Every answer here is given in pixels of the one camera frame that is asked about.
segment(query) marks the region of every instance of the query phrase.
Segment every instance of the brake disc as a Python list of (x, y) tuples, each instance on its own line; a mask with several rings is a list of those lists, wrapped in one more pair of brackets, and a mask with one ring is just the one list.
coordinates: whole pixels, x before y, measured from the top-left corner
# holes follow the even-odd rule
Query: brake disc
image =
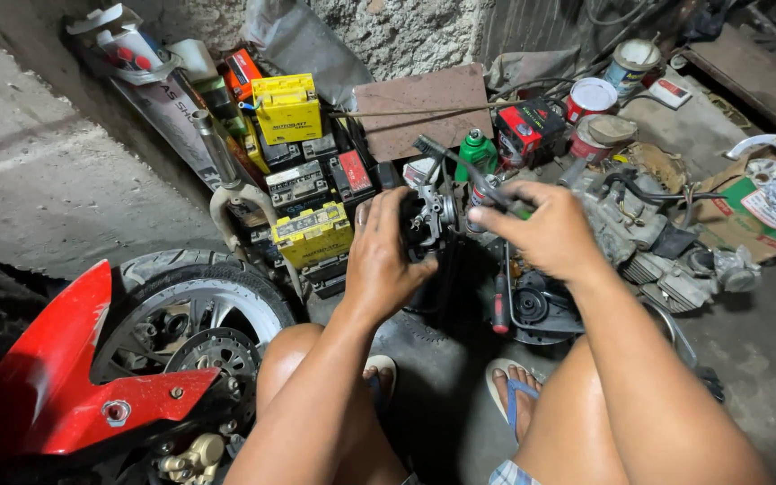
[(221, 368), (221, 375), (238, 381), (244, 420), (253, 417), (256, 409), (256, 373), (260, 353), (243, 332), (229, 327), (200, 331), (187, 339), (167, 362), (164, 373), (181, 370)]

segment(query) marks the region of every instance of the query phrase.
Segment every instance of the red battery box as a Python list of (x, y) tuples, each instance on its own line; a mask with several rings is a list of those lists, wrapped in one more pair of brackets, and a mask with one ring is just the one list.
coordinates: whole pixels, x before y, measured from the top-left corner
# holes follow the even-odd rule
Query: red battery box
[(566, 127), (564, 118), (539, 97), (501, 110), (495, 125), (523, 156), (555, 140)]
[(226, 58), (226, 65), (229, 71), (223, 73), (223, 80), (232, 91), (236, 101), (244, 101), (253, 96), (253, 88), (250, 87), (250, 81), (253, 79), (262, 79), (260, 70), (247, 55), (244, 49), (232, 54)]

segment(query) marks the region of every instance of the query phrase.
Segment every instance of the oil bottle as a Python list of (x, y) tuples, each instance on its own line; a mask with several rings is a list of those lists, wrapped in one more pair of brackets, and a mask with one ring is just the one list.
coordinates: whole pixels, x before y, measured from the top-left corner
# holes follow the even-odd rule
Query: oil bottle
[[(466, 138), (459, 144), (459, 156), (469, 160), (484, 175), (496, 171), (498, 164), (498, 151), (496, 145), (484, 136), (484, 132), (478, 128), (473, 128), (466, 135)], [(454, 172), (454, 180), (458, 182), (468, 182), (469, 172), (463, 165), (457, 165), (457, 171)]]

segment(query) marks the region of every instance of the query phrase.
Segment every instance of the plastic bag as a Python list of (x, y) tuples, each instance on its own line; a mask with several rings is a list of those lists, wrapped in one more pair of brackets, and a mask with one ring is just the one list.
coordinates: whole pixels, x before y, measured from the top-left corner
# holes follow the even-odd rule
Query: plastic bag
[(337, 34), (296, 0), (250, 0), (242, 36), (286, 74), (313, 74), (319, 96), (345, 110), (357, 108), (352, 93), (372, 74)]

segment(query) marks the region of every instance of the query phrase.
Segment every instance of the rusty metal plate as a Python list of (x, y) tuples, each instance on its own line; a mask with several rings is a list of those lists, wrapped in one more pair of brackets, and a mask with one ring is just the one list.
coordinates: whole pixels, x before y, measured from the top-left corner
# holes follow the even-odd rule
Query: rusty metal plate
[[(482, 67), (478, 63), (408, 78), (355, 86), (358, 111), (420, 110), (485, 105)], [(489, 110), (449, 111), (417, 115), (364, 116), (370, 153), (377, 161), (419, 154), (412, 142), (424, 133), (446, 146), (457, 146), (472, 128), (493, 137)]]

